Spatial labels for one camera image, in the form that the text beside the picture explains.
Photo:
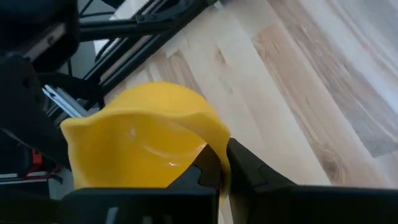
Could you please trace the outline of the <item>silver aluminium bar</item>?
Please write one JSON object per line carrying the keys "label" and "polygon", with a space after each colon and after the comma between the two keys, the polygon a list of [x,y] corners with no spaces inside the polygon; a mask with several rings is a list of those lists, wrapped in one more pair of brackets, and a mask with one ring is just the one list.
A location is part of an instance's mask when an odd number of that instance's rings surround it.
{"label": "silver aluminium bar", "polygon": [[75,99],[73,99],[65,90],[59,87],[45,85],[42,91],[55,104],[66,112],[72,118],[83,118],[89,116],[89,112],[82,107]]}

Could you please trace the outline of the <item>yellow measuring cup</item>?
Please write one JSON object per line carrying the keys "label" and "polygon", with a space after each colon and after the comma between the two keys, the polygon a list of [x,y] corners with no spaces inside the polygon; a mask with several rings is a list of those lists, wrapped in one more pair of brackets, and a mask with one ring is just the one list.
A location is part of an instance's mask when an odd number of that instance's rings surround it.
{"label": "yellow measuring cup", "polygon": [[210,146],[224,172],[221,193],[229,191],[231,133],[209,102],[184,86],[143,83],[60,127],[76,189],[164,188]]}

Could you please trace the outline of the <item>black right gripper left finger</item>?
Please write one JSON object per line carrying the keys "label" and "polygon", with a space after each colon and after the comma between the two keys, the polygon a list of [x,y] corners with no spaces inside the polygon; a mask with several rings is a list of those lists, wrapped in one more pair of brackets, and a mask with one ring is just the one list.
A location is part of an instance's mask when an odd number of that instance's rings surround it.
{"label": "black right gripper left finger", "polygon": [[217,224],[221,162],[206,146],[164,189],[80,189],[62,199],[62,224]]}

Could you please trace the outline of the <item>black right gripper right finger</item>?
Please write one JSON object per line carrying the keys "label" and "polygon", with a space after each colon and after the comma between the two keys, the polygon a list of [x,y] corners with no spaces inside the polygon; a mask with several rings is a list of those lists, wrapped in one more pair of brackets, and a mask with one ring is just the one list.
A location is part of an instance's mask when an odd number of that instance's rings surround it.
{"label": "black right gripper right finger", "polygon": [[229,140],[234,224],[398,224],[398,190],[299,185]]}

